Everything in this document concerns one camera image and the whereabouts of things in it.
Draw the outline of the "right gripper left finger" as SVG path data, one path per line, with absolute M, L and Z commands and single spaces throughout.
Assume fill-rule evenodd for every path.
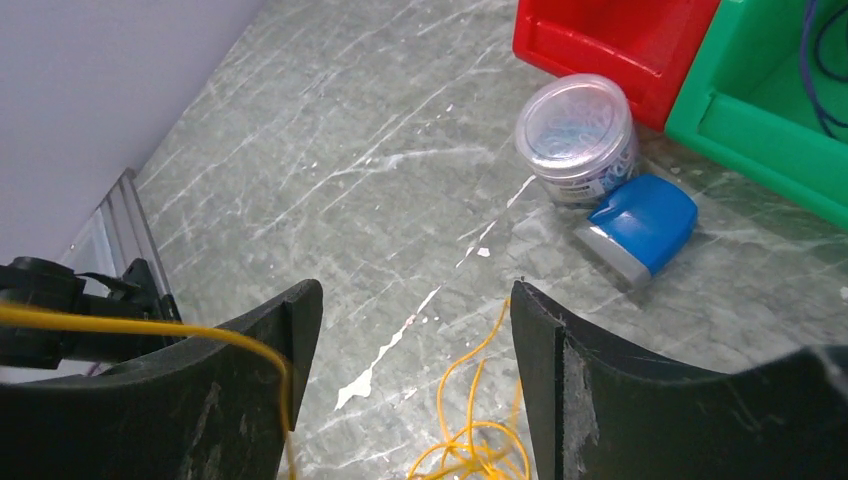
M 5 479 L 273 479 L 323 316 L 304 280 L 226 323 L 281 353 L 281 376 L 244 348 L 190 338 L 101 375 L 1 388 Z

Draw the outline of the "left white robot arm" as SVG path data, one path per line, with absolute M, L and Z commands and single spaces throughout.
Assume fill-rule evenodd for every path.
M 114 276 L 17 257 L 1 267 L 1 304 L 30 315 L 25 321 L 1 315 L 3 366 L 55 370 L 64 360 L 120 363 L 179 341 L 162 334 L 68 326 L 70 320 L 89 317 L 179 324 L 173 296 L 158 289 L 141 258 Z

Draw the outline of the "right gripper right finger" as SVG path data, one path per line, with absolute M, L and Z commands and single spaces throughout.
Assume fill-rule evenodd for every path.
M 543 479 L 843 479 L 847 349 L 734 373 L 619 337 L 518 281 L 510 316 Z

